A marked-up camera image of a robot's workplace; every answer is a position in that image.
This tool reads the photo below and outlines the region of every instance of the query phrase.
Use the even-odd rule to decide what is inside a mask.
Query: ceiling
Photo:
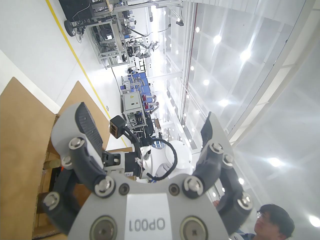
[[[243,1],[236,8],[237,0],[231,6],[225,0],[195,1],[184,0],[182,27],[169,8],[159,9],[161,28],[172,24],[159,36],[159,72],[177,74],[159,83],[165,137],[189,145],[195,164],[200,130],[214,112],[255,208],[279,204],[296,223],[294,239],[316,239],[319,229],[308,217],[320,217],[313,208],[320,197],[315,185],[320,0],[257,0],[255,10],[243,10]],[[272,166],[273,157],[282,165]],[[209,191],[212,200],[223,194],[216,185]],[[255,220],[253,214],[245,229],[252,231]]]

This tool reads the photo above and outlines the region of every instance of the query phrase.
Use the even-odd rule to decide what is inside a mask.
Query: black hair
[[[279,233],[283,234],[286,239],[292,236],[295,224],[285,209],[275,204],[266,204],[260,207],[259,212],[269,213],[270,222],[279,227]]]

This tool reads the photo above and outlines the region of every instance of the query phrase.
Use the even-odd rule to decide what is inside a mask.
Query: white label
[[[172,240],[166,193],[128,194],[124,240]]]
[[[134,175],[134,172],[133,172],[133,171],[131,171],[131,172],[125,172],[124,175],[125,175],[126,177],[131,177],[131,176]]]

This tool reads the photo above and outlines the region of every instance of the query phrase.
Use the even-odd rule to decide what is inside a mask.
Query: white floor
[[[58,0],[49,2],[64,30],[65,15]],[[68,47],[45,0],[1,0],[0,12],[0,92],[15,76],[29,84],[28,89],[43,92],[47,103],[53,107],[56,104],[57,108],[80,81],[108,119],[121,113],[120,93],[112,70],[105,70],[99,64],[86,33],[82,43],[76,37],[67,35],[67,38],[103,106],[108,107],[110,117]],[[126,68],[124,65],[113,69],[118,81]],[[107,149],[131,146],[127,138],[123,139],[125,143],[111,136]]]

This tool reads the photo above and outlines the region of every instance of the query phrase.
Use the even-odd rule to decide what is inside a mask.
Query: person
[[[275,204],[266,204],[257,211],[254,233],[238,231],[244,240],[285,240],[292,236],[295,229],[294,221],[285,209]]]

